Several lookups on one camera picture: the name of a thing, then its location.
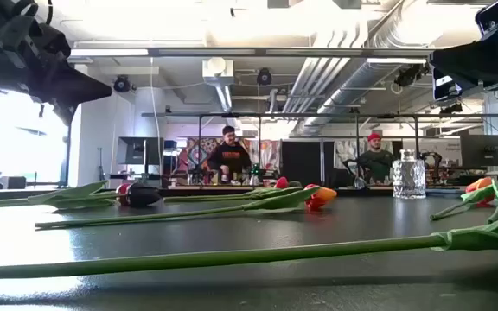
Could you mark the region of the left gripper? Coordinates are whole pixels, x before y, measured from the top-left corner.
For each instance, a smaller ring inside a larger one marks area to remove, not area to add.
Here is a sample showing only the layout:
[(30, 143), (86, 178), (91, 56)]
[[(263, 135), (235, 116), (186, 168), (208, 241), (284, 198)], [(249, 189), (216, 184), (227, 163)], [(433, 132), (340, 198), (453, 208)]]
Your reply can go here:
[(106, 98), (112, 89), (66, 64), (66, 53), (40, 49), (40, 71), (18, 67), (0, 48), (0, 91), (28, 94), (51, 103), (54, 114), (69, 126), (78, 105)]

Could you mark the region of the orange artificial tulip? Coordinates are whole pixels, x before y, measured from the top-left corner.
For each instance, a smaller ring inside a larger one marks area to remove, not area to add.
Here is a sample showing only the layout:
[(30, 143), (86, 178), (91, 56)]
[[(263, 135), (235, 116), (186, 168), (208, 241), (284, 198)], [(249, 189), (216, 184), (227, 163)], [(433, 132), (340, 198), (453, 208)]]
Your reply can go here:
[(301, 203), (305, 203), (309, 208), (322, 207), (329, 203), (337, 196), (337, 192), (333, 189), (312, 186), (305, 189), (289, 190), (288, 188), (267, 191), (260, 193), (260, 198), (243, 205), (220, 207), (208, 210), (178, 212), (178, 213), (160, 213), (147, 214), (139, 216), (127, 216), (118, 218), (101, 218), (101, 219), (77, 219), (77, 220), (62, 220), (55, 222), (35, 223), (35, 228), (47, 230), (54, 228), (80, 227), (93, 225), (114, 225), (123, 223), (137, 223), (157, 219), (173, 219), (182, 217), (195, 217), (218, 213), (233, 213), (233, 212), (249, 212), (259, 210), (279, 210), (288, 207), (296, 207)]
[(455, 213), (458, 209), (467, 210), (481, 204), (487, 204), (495, 199), (495, 186), (498, 180), (491, 177), (481, 178), (465, 188), (464, 194), (461, 195), (462, 201), (444, 210), (433, 213), (430, 220), (440, 220)]

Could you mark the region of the clear glass vase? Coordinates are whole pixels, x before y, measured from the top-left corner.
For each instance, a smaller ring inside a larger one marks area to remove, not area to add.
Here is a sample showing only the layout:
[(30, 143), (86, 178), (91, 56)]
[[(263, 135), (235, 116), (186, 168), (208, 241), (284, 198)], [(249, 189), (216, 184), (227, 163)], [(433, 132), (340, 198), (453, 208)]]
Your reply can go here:
[(420, 200), (426, 196), (425, 161), (414, 149), (401, 149), (392, 163), (393, 197)]

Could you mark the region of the black computer monitor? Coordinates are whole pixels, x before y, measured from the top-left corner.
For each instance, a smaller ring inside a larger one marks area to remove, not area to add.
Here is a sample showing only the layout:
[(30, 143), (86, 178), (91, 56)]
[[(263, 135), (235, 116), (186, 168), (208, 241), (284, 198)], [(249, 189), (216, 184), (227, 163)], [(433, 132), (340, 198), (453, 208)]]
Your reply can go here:
[(158, 165), (160, 151), (163, 151), (163, 139), (143, 136), (121, 136), (117, 145), (117, 164)]
[(498, 166), (498, 135), (460, 136), (460, 148), (464, 167)]

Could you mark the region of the person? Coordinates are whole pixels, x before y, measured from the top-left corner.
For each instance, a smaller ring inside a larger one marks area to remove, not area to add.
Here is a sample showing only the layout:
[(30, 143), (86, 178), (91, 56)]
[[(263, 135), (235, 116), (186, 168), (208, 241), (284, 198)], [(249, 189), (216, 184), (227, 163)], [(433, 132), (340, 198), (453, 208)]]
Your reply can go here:
[(394, 155), (381, 148), (381, 136), (370, 134), (367, 138), (368, 150), (360, 154), (356, 161), (367, 172), (365, 180), (373, 184), (389, 184)]
[(219, 172), (220, 183), (229, 183), (234, 174), (240, 175), (251, 168), (252, 162), (244, 147), (236, 140), (233, 126), (225, 126), (222, 136), (223, 142), (207, 159), (207, 164), (212, 170)]

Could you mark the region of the black partition panel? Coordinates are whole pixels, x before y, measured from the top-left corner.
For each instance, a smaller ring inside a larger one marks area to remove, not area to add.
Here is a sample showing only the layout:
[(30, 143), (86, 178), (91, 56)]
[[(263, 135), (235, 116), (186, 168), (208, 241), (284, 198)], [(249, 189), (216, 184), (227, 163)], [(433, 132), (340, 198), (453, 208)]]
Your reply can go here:
[(304, 186), (330, 186), (334, 181), (334, 143), (282, 141), (280, 175), (288, 181), (299, 181)]

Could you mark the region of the colourful patterned tapestry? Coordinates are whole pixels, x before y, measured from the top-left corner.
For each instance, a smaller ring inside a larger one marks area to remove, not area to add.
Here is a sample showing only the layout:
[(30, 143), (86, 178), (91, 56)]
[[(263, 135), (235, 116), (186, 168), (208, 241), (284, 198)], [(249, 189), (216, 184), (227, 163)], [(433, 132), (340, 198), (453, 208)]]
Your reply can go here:
[[(198, 137), (189, 136), (187, 145), (182, 147), (178, 155), (179, 169), (195, 169), (198, 167), (208, 168), (208, 158), (215, 149), (222, 143), (219, 137), (203, 137), (201, 141)], [(279, 140), (261, 140), (256, 138), (240, 138), (239, 143), (250, 156), (252, 163), (260, 162), (262, 169), (279, 170), (281, 142)]]

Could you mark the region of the black table mat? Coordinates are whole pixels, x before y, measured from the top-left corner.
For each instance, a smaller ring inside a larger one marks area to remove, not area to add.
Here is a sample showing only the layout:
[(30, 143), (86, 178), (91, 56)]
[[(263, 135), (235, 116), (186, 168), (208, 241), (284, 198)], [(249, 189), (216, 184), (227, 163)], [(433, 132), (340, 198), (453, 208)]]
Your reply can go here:
[[(487, 208), (439, 222), (448, 198), (341, 198), (319, 214), (37, 231), (48, 207), (0, 209), (0, 265), (262, 249), (427, 235), (481, 225)], [(351, 257), (47, 279), (0, 280), (0, 311), (498, 311), (498, 251), (397, 251)]]

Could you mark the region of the silver ventilation duct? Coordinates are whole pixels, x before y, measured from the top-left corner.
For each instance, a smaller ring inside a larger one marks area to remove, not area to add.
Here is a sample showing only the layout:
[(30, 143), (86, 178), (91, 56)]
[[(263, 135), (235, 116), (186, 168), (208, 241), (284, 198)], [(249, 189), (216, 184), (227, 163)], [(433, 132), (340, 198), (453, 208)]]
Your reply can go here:
[(369, 92), (382, 80), (400, 67), (397, 63), (369, 62), (367, 59), (352, 59), (338, 76), (328, 97), (318, 106), (317, 114), (339, 114), (346, 105)]

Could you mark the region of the black background rig frame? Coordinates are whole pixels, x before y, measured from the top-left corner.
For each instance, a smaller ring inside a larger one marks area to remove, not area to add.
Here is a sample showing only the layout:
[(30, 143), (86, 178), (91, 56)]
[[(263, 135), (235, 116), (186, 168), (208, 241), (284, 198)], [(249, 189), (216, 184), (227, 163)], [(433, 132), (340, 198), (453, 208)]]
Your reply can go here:
[[(343, 119), (347, 123), (352, 121), (354, 123), (354, 134), (348, 136), (348, 139), (354, 139), (356, 141), (357, 146), (360, 146), (360, 138), (361, 138), (361, 128), (365, 126), (365, 124), (372, 119), (377, 120), (382, 123), (386, 121), (387, 123), (404, 123), (408, 122), (410, 124), (411, 129), (413, 130), (412, 136), (394, 136), (393, 139), (413, 139), (414, 140), (414, 149), (418, 152), (419, 149), (419, 140), (424, 138), (424, 136), (419, 135), (419, 121), (421, 118), (426, 118), (430, 122), (433, 119), (443, 119), (448, 122), (449, 119), (456, 118), (458, 121), (471, 119), (471, 118), (479, 118), (483, 122), (487, 123), (492, 118), (498, 118), (498, 113), (464, 113), (464, 114), (449, 114), (449, 113), (441, 113), (441, 114), (418, 114), (418, 113), (376, 113), (376, 114), (360, 114), (355, 112), (343, 112), (343, 113), (256, 113), (256, 112), (241, 112), (241, 113), (233, 113), (233, 112), (209, 112), (209, 113), (194, 113), (194, 112), (159, 112), (150, 114), (148, 112), (142, 112), (141, 117), (153, 117), (156, 121), (159, 118), (197, 118), (198, 119), (198, 136), (201, 135), (201, 126), (202, 119), (209, 117), (220, 117), (225, 119), (240, 119), (240, 118), (256, 118), (258, 120), (258, 131), (262, 131), (262, 120), (272, 120), (272, 119), (281, 119), (290, 121), (300, 121), (303, 120), (303, 131), (308, 129), (309, 134), (296, 134), (297, 138), (301, 139), (314, 139), (319, 136), (323, 136), (319, 131), (332, 119)], [(425, 139), (434, 139), (434, 136), (426, 136)]]

